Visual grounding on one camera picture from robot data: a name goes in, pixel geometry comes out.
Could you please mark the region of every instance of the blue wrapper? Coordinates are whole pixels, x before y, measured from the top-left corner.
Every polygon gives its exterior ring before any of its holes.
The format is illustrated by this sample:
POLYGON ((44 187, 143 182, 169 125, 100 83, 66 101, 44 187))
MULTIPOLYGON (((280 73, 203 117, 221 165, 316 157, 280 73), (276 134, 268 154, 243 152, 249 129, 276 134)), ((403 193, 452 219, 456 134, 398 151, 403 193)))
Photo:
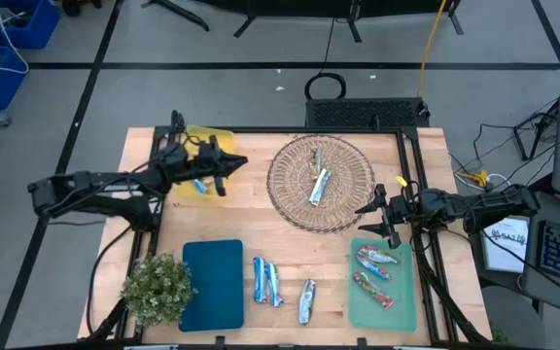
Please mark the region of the blue wrapper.
POLYGON ((372 272, 375 276, 386 280, 386 281, 390 281, 393 279, 393 277, 391 275, 388 274, 388 272, 386 272, 385 269, 376 266, 374 263, 372 263, 368 258, 365 258, 363 256, 361 256, 360 254, 356 253, 356 260, 362 264, 362 266, 366 267, 370 272, 372 272))
POLYGON ((264 259, 254 257, 254 302, 267 302, 264 276, 264 259))
POLYGON ((280 287, 278 286, 278 269, 273 263, 266 263, 264 265, 264 274, 267 277, 267 284, 269 285, 269 297, 273 307, 280 307, 284 304, 284 300, 279 295, 280 287))

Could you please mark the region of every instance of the wooden table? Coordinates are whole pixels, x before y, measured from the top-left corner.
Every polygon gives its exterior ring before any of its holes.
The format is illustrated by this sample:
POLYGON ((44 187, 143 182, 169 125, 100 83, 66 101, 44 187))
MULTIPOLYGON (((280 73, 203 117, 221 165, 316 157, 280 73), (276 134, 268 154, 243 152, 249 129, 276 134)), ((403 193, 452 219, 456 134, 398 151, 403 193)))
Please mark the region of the wooden table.
MULTIPOLYGON (((128 131, 122 153, 121 171, 131 170, 148 160, 153 132, 152 128, 131 128, 128 131)), ((430 187, 455 193, 455 181, 442 130, 419 129, 419 135, 430 187)), ((336 136, 355 145, 364 153, 373 168, 376 183, 383 183, 389 195, 400 192, 401 186, 395 177, 402 172, 394 135, 336 136)), ((172 252, 180 258, 183 245, 190 241, 238 238, 243 242, 243 328, 234 331, 180 332, 176 325, 153 327, 144 331, 144 343, 212 344, 216 335, 224 335, 228 344, 355 345, 356 339, 361 336, 367 338, 369 345, 430 343, 416 261, 416 331, 388 332, 350 327, 347 303, 349 245, 355 237, 375 238, 376 235, 372 233, 358 231, 357 226, 377 223, 380 220, 379 215, 365 215, 358 225, 341 233, 329 234, 306 232, 282 219, 271 205, 265 180, 273 157, 296 137, 297 134, 236 134, 234 152, 248 157, 249 162, 230 177, 227 197, 200 202, 178 198, 172 193, 166 198, 158 242, 160 252, 172 252), (278 264, 280 295, 285 300, 284 306, 273 308, 253 302, 252 258, 255 256, 262 256, 278 264), (301 327, 298 324, 298 299, 304 280, 308 278, 317 282, 317 296, 310 323, 301 327)), ((409 142, 406 142, 406 149, 410 166, 414 168, 409 142)), ((123 219, 108 220, 100 249, 102 250, 125 227, 126 222, 123 219)), ((453 225, 451 228, 463 232, 461 225, 453 225)), ((397 226, 397 230, 402 240, 408 241, 409 226, 400 225, 397 226)), ((119 298, 132 237, 131 233, 109 250, 97 269, 92 303, 92 323, 95 327, 119 298)), ((439 235, 439 242, 450 295, 475 327, 485 336, 491 337, 468 241, 443 232, 439 235)), ((439 337, 446 339, 442 307, 438 297, 434 293, 432 295, 439 337)), ((133 322, 127 324, 127 334, 131 334, 133 322)), ((86 324, 82 322, 79 335, 84 336, 87 333, 86 324)))

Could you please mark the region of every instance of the woven tray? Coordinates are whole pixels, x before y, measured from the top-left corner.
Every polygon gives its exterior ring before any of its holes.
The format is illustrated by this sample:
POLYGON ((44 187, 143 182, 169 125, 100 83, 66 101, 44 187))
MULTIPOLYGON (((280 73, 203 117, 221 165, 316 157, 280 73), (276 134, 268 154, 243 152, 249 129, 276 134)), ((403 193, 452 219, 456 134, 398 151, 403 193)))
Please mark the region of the woven tray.
POLYGON ((273 159, 267 174, 271 203, 292 225, 313 232, 336 232, 351 227, 361 215, 354 211, 370 202, 375 175, 365 156, 337 137, 308 135, 287 144, 273 159), (315 182, 308 161, 321 151, 322 168, 332 176, 318 206, 308 198, 315 182))

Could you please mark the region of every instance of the silver wrapper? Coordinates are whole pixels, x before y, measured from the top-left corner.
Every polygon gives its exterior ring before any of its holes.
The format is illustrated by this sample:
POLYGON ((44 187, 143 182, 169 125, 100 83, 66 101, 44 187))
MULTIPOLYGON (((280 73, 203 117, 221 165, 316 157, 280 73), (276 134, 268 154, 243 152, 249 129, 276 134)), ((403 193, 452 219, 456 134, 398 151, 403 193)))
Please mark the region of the silver wrapper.
POLYGON ((265 288, 264 259, 254 257, 254 302, 267 302, 267 291, 265 288))
POLYGON ((328 184, 328 180, 332 173, 328 169, 321 170, 319 174, 319 179, 317 179, 317 183, 315 184, 315 188, 312 190, 310 194, 310 198, 308 199, 312 205, 319 205, 321 202, 321 198, 323 197, 323 193, 326 190, 326 185, 328 184))
POLYGON ((280 297, 280 285, 278 284, 278 269, 273 263, 264 265, 264 274, 267 277, 267 285, 269 286, 269 298, 273 307, 280 307, 284 304, 284 300, 280 297))
POLYGON ((306 326, 312 316, 312 305, 315 302, 315 281, 307 280, 299 297, 299 324, 306 326))

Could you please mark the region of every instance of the tripod leg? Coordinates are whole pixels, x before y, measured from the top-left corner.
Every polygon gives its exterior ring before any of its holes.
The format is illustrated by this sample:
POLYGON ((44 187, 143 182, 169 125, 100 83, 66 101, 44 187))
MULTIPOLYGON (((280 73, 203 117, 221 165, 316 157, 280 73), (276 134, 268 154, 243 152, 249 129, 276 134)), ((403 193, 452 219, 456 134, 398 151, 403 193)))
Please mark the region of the tripod leg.
POLYGON ((250 16, 248 15, 248 19, 245 20, 245 22, 243 22, 243 24, 241 24, 241 26, 239 27, 239 29, 237 29, 237 31, 234 32, 234 34, 232 34, 232 36, 234 36, 235 38, 238 38, 241 36, 241 34, 243 34, 243 32, 248 29, 248 27, 250 26, 250 24, 252 24, 252 22, 254 21, 254 19, 256 19, 256 16, 250 16))
POLYGON ((204 31, 209 31, 209 25, 200 17, 183 9, 182 7, 168 1, 168 0, 152 0, 153 3, 159 4, 165 9, 170 10, 176 15, 202 27, 204 31))

